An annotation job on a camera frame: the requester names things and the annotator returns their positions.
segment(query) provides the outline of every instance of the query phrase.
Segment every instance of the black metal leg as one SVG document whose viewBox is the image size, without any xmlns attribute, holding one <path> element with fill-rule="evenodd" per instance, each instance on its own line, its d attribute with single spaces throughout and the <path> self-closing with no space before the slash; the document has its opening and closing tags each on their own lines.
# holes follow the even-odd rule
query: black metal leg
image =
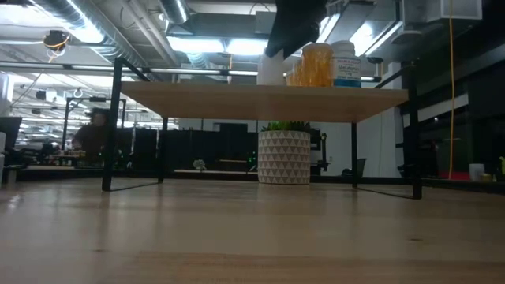
<svg viewBox="0 0 505 284">
<path fill-rule="evenodd" d="M 62 150 L 65 150 L 66 129 L 69 127 L 70 101 L 71 99 L 66 100 L 65 121 L 63 122 L 63 134 L 62 134 Z"/>
<path fill-rule="evenodd" d="M 410 137 L 408 138 L 408 151 L 410 153 L 410 163 L 412 164 L 412 186 L 413 198 L 419 200 L 423 196 L 423 188 L 421 184 L 421 168 L 419 165 L 419 120 L 417 117 L 417 79 L 416 67 L 410 67 L 407 82 L 409 85 L 409 116 L 410 116 Z"/>
<path fill-rule="evenodd" d="M 357 126 L 356 122 L 351 123 L 351 144 L 352 144 L 352 160 L 353 160 L 353 188 L 357 189 Z"/>
<path fill-rule="evenodd" d="M 121 95 L 121 77 L 123 68 L 123 58 L 114 60 L 114 80 L 112 83 L 112 96 L 110 101 L 109 131 L 107 133 L 107 143 L 104 151 L 104 166 L 102 177 L 102 190 L 110 191 L 112 184 L 112 170 L 114 166 L 114 149 L 116 144 L 116 128 L 118 127 L 119 97 Z"/>
<path fill-rule="evenodd" d="M 163 127 L 161 133 L 159 134 L 159 144 L 158 144 L 158 159 L 159 159 L 158 183 L 163 183 L 163 180 L 165 179 L 167 130 L 168 130 L 168 118 L 163 118 Z"/>
<path fill-rule="evenodd" d="M 126 116 L 126 99 L 121 100 L 123 102 L 123 112 L 121 114 L 121 128 L 125 128 L 125 116 Z"/>
</svg>

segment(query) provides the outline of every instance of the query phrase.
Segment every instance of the geometric patterned pot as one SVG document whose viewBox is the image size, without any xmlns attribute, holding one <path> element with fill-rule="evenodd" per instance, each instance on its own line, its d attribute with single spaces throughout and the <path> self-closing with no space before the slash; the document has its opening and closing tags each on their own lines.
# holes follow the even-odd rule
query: geometric patterned pot
<svg viewBox="0 0 505 284">
<path fill-rule="evenodd" d="M 260 183 L 307 185 L 310 180 L 310 134 L 265 131 L 258 141 Z"/>
</svg>

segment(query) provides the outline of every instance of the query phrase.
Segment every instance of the shelf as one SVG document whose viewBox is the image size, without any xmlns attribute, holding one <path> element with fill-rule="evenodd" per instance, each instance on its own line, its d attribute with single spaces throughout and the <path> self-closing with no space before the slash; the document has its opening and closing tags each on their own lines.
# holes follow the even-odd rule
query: shelf
<svg viewBox="0 0 505 284">
<path fill-rule="evenodd" d="M 359 122 L 408 100 L 406 90 L 123 82 L 122 93 L 167 118 Z"/>
</svg>

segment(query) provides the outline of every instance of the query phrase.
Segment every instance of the bottle label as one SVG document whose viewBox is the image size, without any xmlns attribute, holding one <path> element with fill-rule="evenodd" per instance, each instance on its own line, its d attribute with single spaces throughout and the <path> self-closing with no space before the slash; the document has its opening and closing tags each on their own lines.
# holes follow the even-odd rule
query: bottle label
<svg viewBox="0 0 505 284">
<path fill-rule="evenodd" d="M 334 58 L 333 84 L 337 87 L 361 88 L 361 59 Z"/>
</svg>

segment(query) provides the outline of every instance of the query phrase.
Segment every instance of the green plant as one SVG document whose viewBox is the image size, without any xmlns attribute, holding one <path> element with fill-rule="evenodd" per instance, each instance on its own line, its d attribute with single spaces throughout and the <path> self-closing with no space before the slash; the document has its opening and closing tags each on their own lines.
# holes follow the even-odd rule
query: green plant
<svg viewBox="0 0 505 284">
<path fill-rule="evenodd" d="M 261 131 L 302 131 L 310 132 L 310 122 L 306 121 L 272 121 L 268 123 L 267 127 L 263 127 Z"/>
<path fill-rule="evenodd" d="M 197 170 L 206 170 L 207 168 L 205 167 L 205 162 L 202 159 L 194 160 L 193 161 L 193 166 Z"/>
</svg>

